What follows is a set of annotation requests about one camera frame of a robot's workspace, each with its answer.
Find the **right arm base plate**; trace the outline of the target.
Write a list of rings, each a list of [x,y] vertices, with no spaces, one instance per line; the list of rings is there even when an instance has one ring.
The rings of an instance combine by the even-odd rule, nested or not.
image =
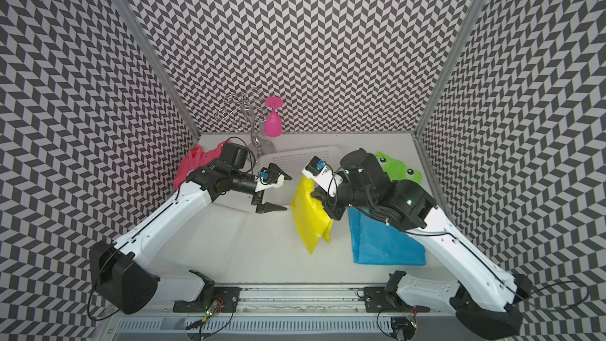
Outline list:
[[[365,304],[367,313],[378,314],[379,312],[409,313],[413,306],[407,305],[395,293],[388,293],[384,287],[363,287],[361,298]]]

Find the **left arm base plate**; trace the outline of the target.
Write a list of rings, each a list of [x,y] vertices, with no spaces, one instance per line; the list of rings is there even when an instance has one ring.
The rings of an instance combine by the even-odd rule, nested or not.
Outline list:
[[[211,304],[218,302],[222,314],[232,314],[238,307],[240,294],[241,287],[203,289],[191,302],[176,301],[172,311],[177,314],[203,314],[210,309]]]

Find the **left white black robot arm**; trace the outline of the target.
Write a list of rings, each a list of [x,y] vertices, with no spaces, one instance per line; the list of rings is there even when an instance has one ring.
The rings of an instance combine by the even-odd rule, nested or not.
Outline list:
[[[91,247],[93,292],[126,315],[143,309],[158,293],[169,293],[176,302],[210,306],[213,279],[194,271],[192,279],[170,280],[149,271],[152,260],[191,218],[227,192],[251,195],[258,213],[282,210],[280,205],[265,203],[264,192],[290,179],[276,164],[253,175],[218,159],[191,171],[177,192],[143,222],[113,242],[100,241]]]

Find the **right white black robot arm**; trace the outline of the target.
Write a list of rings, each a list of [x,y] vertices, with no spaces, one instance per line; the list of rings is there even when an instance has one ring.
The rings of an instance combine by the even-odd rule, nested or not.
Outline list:
[[[454,276],[451,281],[430,280],[394,272],[383,289],[392,309],[422,307],[451,314],[487,340],[519,334],[523,315],[517,304],[529,298],[532,282],[486,257],[420,184],[390,179],[378,159],[362,148],[345,155],[337,170],[314,157],[302,173],[317,184],[312,197],[332,219],[355,208],[422,244]]]

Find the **white plastic basket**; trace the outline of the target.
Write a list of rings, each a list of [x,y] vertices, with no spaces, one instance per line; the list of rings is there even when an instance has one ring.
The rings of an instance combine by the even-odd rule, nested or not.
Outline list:
[[[303,176],[302,170],[312,158],[318,157],[337,170],[342,156],[343,154],[340,148],[337,148],[336,146],[322,146],[317,148],[306,148],[288,152],[273,153],[260,157],[257,160],[257,165],[253,169],[254,173],[258,173],[262,167],[267,167],[270,163],[273,163],[292,177],[292,180],[285,181],[282,187],[278,189],[265,190],[263,203],[269,202],[275,205],[287,207],[292,200],[301,177]],[[230,191],[227,194],[219,197],[214,204],[246,213],[254,213],[256,206],[251,205],[251,200],[251,194],[242,194],[235,191]]]

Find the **yellow raincoat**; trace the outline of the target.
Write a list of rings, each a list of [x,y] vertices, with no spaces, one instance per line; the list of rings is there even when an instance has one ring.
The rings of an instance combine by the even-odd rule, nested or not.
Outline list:
[[[311,196],[315,182],[302,176],[290,202],[294,224],[298,235],[309,254],[313,254],[320,240],[331,242],[331,219],[322,203]]]

